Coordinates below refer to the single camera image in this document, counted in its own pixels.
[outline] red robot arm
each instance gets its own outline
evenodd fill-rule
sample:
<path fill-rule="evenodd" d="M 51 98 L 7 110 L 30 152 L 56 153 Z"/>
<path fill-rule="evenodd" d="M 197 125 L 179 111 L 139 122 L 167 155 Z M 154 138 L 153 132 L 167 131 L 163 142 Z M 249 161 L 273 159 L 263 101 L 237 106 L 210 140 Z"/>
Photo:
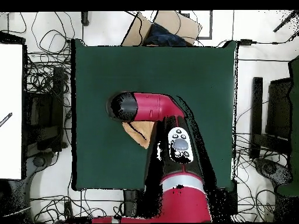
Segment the red robot arm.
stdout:
<path fill-rule="evenodd" d="M 158 182 L 162 187 L 159 214 L 151 218 L 95 218 L 93 223 L 199 223 L 211 222 L 203 178 L 192 136 L 182 109 L 164 94 L 123 92 L 106 105 L 109 116 L 122 122 L 156 121 L 149 152 L 145 193 Z"/>

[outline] control button panel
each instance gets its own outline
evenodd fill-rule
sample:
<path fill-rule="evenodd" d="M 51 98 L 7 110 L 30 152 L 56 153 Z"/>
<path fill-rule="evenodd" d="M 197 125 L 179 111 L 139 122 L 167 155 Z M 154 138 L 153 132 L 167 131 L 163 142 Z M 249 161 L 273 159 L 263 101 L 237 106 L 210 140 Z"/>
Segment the control button panel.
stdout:
<path fill-rule="evenodd" d="M 168 145 L 169 156 L 174 162 L 185 164 L 193 161 L 190 138 L 183 128 L 175 127 L 171 129 L 168 134 Z"/>

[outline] green mat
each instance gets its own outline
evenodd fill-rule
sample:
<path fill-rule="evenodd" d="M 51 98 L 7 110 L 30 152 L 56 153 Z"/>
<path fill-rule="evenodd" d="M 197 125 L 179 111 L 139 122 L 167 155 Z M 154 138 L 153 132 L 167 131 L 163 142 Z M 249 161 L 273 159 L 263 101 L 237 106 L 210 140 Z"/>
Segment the green mat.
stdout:
<path fill-rule="evenodd" d="M 291 147 L 289 168 L 292 172 L 293 181 L 290 184 L 281 185 L 277 192 L 285 196 L 299 197 L 299 57 L 288 64 L 290 76 L 293 78 L 293 88 L 290 92 L 292 104 L 291 112 Z"/>
<path fill-rule="evenodd" d="M 105 110 L 106 100 L 125 90 L 182 97 L 199 125 L 218 187 L 232 189 L 236 47 L 234 41 L 225 48 L 86 47 L 75 40 L 72 187 L 144 187 L 147 150 Z"/>

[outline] brown cardboard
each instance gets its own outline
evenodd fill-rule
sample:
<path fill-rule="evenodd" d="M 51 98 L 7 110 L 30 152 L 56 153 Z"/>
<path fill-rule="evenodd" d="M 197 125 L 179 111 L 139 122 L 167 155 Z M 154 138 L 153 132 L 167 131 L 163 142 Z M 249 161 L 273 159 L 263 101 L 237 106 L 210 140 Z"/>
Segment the brown cardboard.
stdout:
<path fill-rule="evenodd" d="M 140 44 L 141 37 L 139 34 L 140 29 L 140 19 L 135 17 L 131 27 L 128 30 L 127 35 L 125 36 L 122 46 L 138 46 L 142 45 L 144 40 L 146 40 L 148 33 L 150 32 L 152 23 L 145 18 L 140 12 L 137 13 L 137 16 L 142 20 L 142 26 L 140 34 L 142 35 L 142 43 Z"/>
<path fill-rule="evenodd" d="M 140 44 L 140 20 L 139 18 L 135 17 L 123 40 L 123 43 L 121 44 L 122 46 L 143 45 L 144 40 L 146 40 L 148 37 L 152 23 L 140 12 L 138 12 L 137 15 L 142 20 L 142 26 L 140 30 L 142 35 L 142 43 Z M 159 10 L 155 18 L 155 23 L 166 28 L 170 33 L 176 34 L 183 38 L 187 42 L 187 46 L 193 45 L 195 39 L 201 31 L 201 26 L 198 23 L 176 13 L 174 10 Z"/>
<path fill-rule="evenodd" d="M 180 36 L 189 44 L 194 43 L 201 31 L 201 26 L 197 22 L 174 10 L 159 10 L 155 23 L 166 28 L 170 33 Z"/>

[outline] black cloth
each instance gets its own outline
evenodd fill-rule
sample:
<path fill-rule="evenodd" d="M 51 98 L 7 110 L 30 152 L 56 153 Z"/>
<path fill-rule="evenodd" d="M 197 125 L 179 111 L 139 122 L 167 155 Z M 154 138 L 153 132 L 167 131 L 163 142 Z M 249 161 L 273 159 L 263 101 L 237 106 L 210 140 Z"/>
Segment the black cloth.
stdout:
<path fill-rule="evenodd" d="M 159 24 L 152 24 L 148 38 L 144 41 L 144 45 L 154 44 L 156 46 L 166 47 L 185 47 L 186 41 L 178 35 L 171 34 L 167 29 Z"/>

